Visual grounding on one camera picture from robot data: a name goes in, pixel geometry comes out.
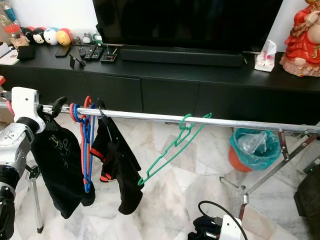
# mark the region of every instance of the teal plastic bag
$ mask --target teal plastic bag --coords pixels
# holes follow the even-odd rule
[[[266,134],[265,141],[255,148],[253,153],[245,151],[239,145],[241,137],[252,134],[264,134],[264,132]],[[230,144],[241,163],[254,171],[267,169],[281,154],[279,138],[272,131],[235,128],[230,138]]]

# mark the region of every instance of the printed graphic on shirt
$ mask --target printed graphic on shirt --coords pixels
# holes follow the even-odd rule
[[[58,139],[55,135],[52,134],[52,136],[49,138],[49,140],[52,143],[52,146],[57,150],[57,152],[62,156],[62,160],[64,161],[64,166],[67,168],[68,163],[66,159],[70,155],[70,147],[71,143],[68,144],[68,139],[65,138],[64,140]]]

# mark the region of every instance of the plastic bag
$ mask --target plastic bag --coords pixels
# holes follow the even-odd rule
[[[235,128],[230,144],[241,163],[255,171],[267,169],[281,154],[279,138],[272,131]]]

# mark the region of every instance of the trash bin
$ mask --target trash bin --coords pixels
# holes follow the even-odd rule
[[[241,172],[265,170],[281,154],[279,138],[272,131],[235,128],[230,144],[229,162]]]

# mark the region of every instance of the black tv cabinet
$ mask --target black tv cabinet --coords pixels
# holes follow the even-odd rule
[[[56,58],[59,45],[37,44],[35,59],[0,65],[12,87],[37,89],[41,104],[61,96],[83,104],[87,95],[103,99],[111,110],[184,116],[315,125],[320,121],[320,79],[285,72],[276,55],[272,72],[254,70],[254,55],[245,54],[241,67],[124,61],[87,61],[69,66]],[[70,51],[79,57],[78,46]]]

